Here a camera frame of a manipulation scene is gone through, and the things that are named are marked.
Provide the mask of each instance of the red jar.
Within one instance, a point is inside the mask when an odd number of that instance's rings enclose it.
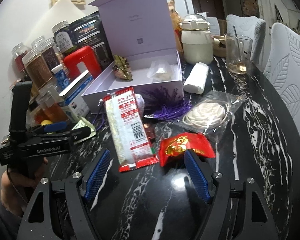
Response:
[[[63,60],[69,70],[71,80],[76,79],[85,70],[89,70],[95,79],[102,72],[99,62],[90,46],[85,46],[66,56]]]

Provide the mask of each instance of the metal screw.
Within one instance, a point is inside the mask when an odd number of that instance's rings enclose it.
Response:
[[[48,181],[49,181],[48,178],[42,178],[42,179],[40,180],[40,183],[41,183],[41,184],[46,184]]]
[[[250,183],[250,184],[253,184],[254,183],[254,179],[253,178],[247,178],[247,182]]]
[[[222,173],[217,171],[217,172],[213,173],[213,176],[214,176],[216,179],[221,179],[221,178],[222,178]]]
[[[72,178],[77,179],[80,178],[81,173],[80,172],[75,172],[74,174],[72,174]]]

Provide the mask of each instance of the metal spoon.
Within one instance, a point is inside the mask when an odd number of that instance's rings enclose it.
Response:
[[[235,30],[235,26],[233,25],[233,29],[234,29],[234,34],[235,34],[235,38],[237,40],[237,45],[238,45],[238,51],[239,51],[239,62],[237,64],[237,67],[240,69],[241,72],[246,72],[247,68],[245,66],[244,63],[242,63],[242,56],[241,56],[241,52],[240,52],[240,46],[239,46],[239,40],[238,40],[238,35],[237,35],[237,31]]]

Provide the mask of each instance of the open box lid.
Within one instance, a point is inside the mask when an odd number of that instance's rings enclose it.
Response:
[[[95,0],[114,55],[130,59],[176,49],[167,0]]]

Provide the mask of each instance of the white chair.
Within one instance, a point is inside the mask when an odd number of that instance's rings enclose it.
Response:
[[[233,14],[229,14],[226,20],[228,33],[234,33],[234,25],[238,35],[253,39],[250,59],[259,67],[259,58],[266,37],[266,22],[255,16],[239,17]]]
[[[281,23],[272,26],[264,75],[286,104],[300,134],[300,36]]]

